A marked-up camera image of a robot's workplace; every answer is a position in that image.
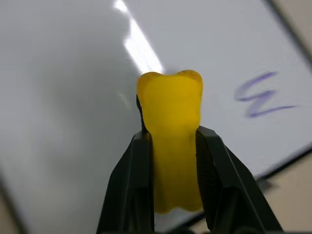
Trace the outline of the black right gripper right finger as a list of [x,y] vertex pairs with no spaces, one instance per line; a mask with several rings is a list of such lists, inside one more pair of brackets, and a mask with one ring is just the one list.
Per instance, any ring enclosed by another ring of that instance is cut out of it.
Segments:
[[197,180],[211,234],[283,234],[249,169],[213,130],[196,131]]

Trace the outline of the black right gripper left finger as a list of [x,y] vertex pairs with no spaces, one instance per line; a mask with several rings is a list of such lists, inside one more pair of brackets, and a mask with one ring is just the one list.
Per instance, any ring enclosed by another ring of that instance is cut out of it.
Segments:
[[96,234],[154,233],[153,141],[142,121],[110,175]]

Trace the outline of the yellow sponge eraser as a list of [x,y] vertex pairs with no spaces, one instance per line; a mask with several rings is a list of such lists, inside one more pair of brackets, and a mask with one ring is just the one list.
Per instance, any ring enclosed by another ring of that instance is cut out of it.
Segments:
[[154,209],[203,208],[197,182],[195,133],[200,124],[201,75],[193,70],[164,75],[148,72],[137,80],[142,120],[152,137]]

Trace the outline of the white whiteboard with dark frame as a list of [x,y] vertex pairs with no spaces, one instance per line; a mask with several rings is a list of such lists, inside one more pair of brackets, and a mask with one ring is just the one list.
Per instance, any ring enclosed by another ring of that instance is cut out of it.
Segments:
[[136,80],[192,69],[253,175],[312,148],[312,63],[271,0],[0,0],[0,186],[19,234],[94,234]]

